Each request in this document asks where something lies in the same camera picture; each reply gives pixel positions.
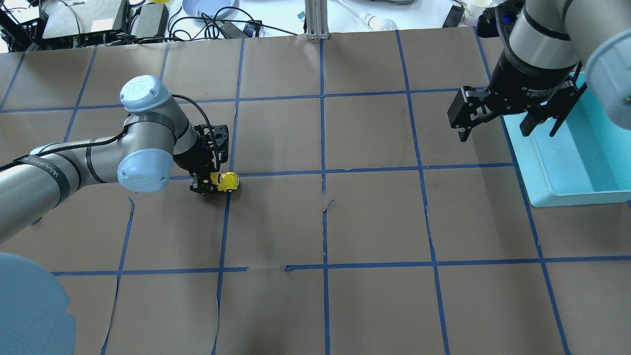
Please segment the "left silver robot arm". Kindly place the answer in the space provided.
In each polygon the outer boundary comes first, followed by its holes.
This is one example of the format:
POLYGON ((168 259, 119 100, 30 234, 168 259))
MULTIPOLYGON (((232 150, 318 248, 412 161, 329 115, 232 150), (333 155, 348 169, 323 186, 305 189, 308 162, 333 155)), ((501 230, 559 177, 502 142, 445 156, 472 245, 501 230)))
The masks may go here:
POLYGON ((130 79, 120 90, 128 117, 117 135, 41 146, 1 169, 1 241, 63 204, 90 185, 118 183, 136 193, 164 189, 174 166, 191 176, 191 191, 218 191, 221 165, 228 161, 229 128, 194 125, 153 75, 130 79))

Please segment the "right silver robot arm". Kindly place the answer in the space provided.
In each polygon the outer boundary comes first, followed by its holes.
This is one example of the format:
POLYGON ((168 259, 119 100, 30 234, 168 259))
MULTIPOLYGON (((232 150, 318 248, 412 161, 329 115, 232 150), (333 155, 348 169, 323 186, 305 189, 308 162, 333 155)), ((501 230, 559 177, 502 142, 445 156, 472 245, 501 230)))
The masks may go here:
POLYGON ((477 35, 499 38, 503 50, 487 88, 460 88, 449 126, 465 142, 480 124, 524 114, 523 136, 549 119, 554 136, 591 90, 611 122, 629 130, 630 9, 628 0, 507 0, 483 11, 477 35))

